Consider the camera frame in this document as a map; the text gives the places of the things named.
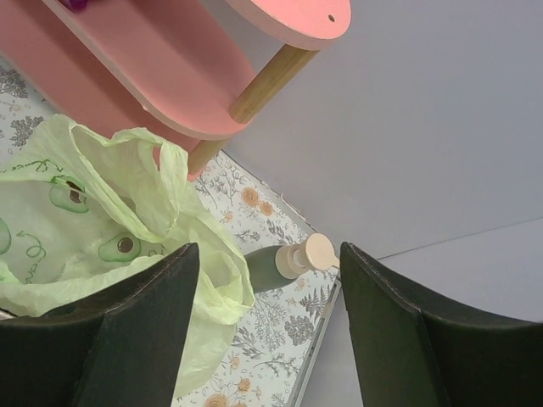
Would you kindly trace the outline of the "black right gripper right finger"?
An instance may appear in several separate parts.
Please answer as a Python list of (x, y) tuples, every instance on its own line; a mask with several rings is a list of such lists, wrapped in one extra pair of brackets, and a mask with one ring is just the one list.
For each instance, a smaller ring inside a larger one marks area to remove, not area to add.
[(364, 405), (541, 405), (539, 322), (447, 298), (352, 243), (340, 275)]

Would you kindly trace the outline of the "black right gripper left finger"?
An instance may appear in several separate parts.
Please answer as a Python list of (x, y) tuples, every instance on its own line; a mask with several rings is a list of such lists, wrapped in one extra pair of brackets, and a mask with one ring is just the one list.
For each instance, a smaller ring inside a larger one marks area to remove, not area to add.
[(199, 277), (189, 243), (39, 317), (1, 322), (3, 406), (169, 406)]

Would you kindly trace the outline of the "green plastic grocery bag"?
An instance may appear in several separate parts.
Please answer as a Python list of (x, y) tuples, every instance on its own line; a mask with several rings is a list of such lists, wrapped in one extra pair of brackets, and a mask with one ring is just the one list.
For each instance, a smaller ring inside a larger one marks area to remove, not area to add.
[(244, 256), (187, 161), (144, 128), (106, 138), (56, 114), (1, 167), (1, 307), (14, 315), (43, 315), (198, 244), (178, 398), (213, 376), (255, 301)]

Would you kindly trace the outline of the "purple snack package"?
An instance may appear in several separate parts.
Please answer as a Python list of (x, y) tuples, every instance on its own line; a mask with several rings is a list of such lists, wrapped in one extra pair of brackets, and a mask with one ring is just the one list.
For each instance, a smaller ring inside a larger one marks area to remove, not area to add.
[(89, 3), (88, 0), (59, 0), (66, 8), (72, 11), (81, 11)]

